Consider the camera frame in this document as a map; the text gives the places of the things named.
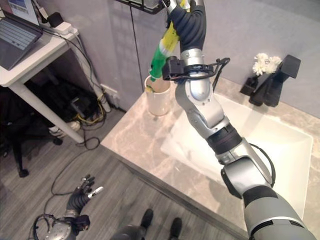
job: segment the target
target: gray floor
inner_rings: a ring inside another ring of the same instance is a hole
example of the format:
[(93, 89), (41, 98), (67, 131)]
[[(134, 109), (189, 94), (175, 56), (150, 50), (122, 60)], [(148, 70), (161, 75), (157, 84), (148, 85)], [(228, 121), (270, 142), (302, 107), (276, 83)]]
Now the gray floor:
[[(108, 114), (103, 128), (88, 132), (88, 137), (102, 139), (119, 121), (123, 113), (113, 110)], [(43, 212), (46, 200), (51, 196), (50, 187), (55, 176), (77, 154), (85, 150), (65, 137), (62, 146), (51, 142), (30, 146), (25, 150), (24, 165), (30, 175), (19, 178), (12, 154), (0, 160), (0, 239), (27, 240), (36, 216)], [(57, 192), (73, 190), (86, 174), (96, 177), (95, 186), (104, 191), (90, 201), (83, 214), (90, 216), (91, 226), (77, 239), (108, 240), (115, 231), (127, 224), (139, 224), (147, 208), (154, 210), (154, 219), (146, 240), (166, 240), (172, 220), (181, 217), (183, 240), (233, 240), (228, 233), (217, 229), (188, 211), (156, 189), (152, 188), (117, 160), (112, 152), (99, 146), (86, 152), (66, 170), (57, 181)], [(61, 217), (68, 196), (55, 197), (48, 212)], [(45, 224), (39, 224), (39, 235), (45, 236)]]

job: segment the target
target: wall outlet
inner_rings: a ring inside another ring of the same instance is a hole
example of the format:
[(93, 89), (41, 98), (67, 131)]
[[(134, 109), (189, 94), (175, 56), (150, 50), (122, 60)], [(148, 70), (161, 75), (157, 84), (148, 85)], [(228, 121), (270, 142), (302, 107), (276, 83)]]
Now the wall outlet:
[(101, 87), (103, 88), (104, 93), (107, 95), (110, 103), (116, 108), (119, 108), (120, 96), (118, 91), (104, 84), (101, 84)]

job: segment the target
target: wire shelf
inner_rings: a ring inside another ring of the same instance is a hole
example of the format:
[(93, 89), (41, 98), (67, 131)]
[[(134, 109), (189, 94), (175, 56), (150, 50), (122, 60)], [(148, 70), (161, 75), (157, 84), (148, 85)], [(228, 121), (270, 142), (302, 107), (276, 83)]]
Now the wire shelf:
[(116, 0), (148, 14), (157, 14), (164, 6), (161, 0)]

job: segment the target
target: desk leg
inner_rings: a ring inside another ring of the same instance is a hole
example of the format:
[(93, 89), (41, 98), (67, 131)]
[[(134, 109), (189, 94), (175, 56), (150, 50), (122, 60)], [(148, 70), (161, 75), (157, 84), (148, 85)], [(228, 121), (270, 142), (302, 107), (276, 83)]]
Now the desk leg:
[(83, 143), (85, 140), (69, 127), (57, 114), (55, 114), (47, 105), (45, 105), (36, 95), (34, 95), (23, 83), (16, 81), (9, 88), (20, 98), (26, 101), (31, 107), (42, 114), (46, 119), (64, 131), (77, 143)]
[[(76, 44), (81, 49), (81, 46), (77, 41), (73, 41), (73, 43)], [(99, 87), (100, 83), (98, 82), (98, 80), (96, 78), (94, 70), (92, 69), (92, 72), (91, 72), (88, 61), (86, 60), (84, 55), (75, 46), (71, 45), (70, 47), (71, 47), (73, 53), (75, 54), (76, 59), (78, 60), (78, 63), (80, 65), (80, 67), (82, 68), (84, 75), (86, 76), (86, 79), (88, 80), (89, 84), (92, 86), (92, 88), (95, 92), (95, 95), (97, 96), (97, 98), (100, 98), (104, 93), (101, 91), (101, 88)], [(107, 113), (111, 112), (111, 108), (110, 108), (107, 101), (102, 102), (101, 105)]]

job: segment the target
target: black office chair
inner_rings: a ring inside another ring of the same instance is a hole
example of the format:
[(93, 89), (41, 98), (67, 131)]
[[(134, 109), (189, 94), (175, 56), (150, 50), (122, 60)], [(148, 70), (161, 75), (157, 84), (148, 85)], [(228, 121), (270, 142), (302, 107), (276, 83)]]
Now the black office chair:
[(22, 162), (22, 144), (25, 141), (52, 140), (55, 145), (63, 143), (61, 139), (50, 135), (48, 128), (43, 128), (41, 131), (39, 123), (45, 124), (39, 113), (7, 87), (0, 87), (0, 119), (1, 139), (4, 141), (1, 145), (12, 147), (21, 178), (29, 175), (28, 170), (23, 168)]

